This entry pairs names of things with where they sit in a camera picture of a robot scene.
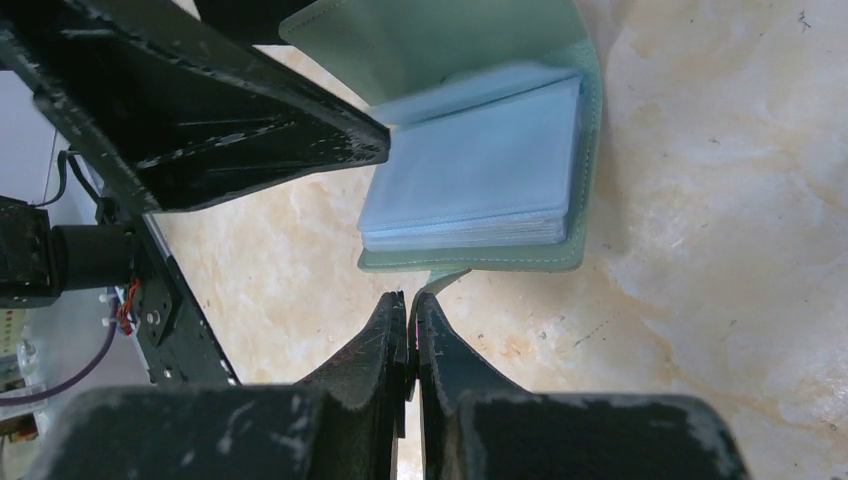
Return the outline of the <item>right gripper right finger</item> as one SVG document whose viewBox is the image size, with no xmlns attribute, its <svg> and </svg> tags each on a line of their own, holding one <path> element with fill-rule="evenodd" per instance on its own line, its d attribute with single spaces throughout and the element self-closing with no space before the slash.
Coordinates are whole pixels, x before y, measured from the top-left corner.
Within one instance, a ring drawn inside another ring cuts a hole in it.
<svg viewBox="0 0 848 480">
<path fill-rule="evenodd" d="M 428 479 L 745 479 L 717 412 L 685 395 L 532 393 L 416 303 Z"/>
</svg>

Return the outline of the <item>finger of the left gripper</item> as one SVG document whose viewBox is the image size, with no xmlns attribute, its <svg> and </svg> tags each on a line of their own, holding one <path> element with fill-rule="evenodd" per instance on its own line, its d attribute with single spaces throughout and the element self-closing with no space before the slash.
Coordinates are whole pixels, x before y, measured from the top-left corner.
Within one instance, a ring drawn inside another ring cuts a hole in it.
<svg viewBox="0 0 848 480">
<path fill-rule="evenodd" d="M 388 157 L 385 126 L 169 1 L 5 1 L 1 58 L 134 212 Z"/>
</svg>

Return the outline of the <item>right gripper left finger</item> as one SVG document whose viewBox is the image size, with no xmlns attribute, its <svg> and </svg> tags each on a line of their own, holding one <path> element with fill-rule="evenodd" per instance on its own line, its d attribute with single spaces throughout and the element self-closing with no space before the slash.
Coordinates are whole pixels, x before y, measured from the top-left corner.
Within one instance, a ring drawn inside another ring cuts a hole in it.
<svg viewBox="0 0 848 480">
<path fill-rule="evenodd" d="M 74 398 L 31 479 L 392 479 L 405 433 L 406 308 L 290 384 L 111 387 Z"/>
</svg>

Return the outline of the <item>green card holder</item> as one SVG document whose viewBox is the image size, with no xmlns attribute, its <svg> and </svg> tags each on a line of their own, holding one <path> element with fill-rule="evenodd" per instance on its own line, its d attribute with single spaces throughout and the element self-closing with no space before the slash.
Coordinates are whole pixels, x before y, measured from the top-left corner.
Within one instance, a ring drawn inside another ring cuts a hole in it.
<svg viewBox="0 0 848 480">
<path fill-rule="evenodd" d="M 279 34 L 390 130 L 360 269 L 581 265 L 603 89 L 574 2 L 316 1 Z"/>
</svg>

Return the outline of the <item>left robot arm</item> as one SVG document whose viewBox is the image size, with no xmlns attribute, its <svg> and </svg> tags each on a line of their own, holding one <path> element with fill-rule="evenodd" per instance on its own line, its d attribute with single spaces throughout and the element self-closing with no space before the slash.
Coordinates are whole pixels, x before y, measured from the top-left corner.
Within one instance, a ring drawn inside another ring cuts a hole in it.
<svg viewBox="0 0 848 480">
<path fill-rule="evenodd" d="M 51 225 L 1 202 L 1 303 L 127 290 L 114 328 L 136 332 L 157 385 L 238 377 L 151 214 L 209 208 L 300 177 L 383 163 L 388 130 L 170 1 L 5 1 L 1 60 L 104 180 L 91 225 Z"/>
</svg>

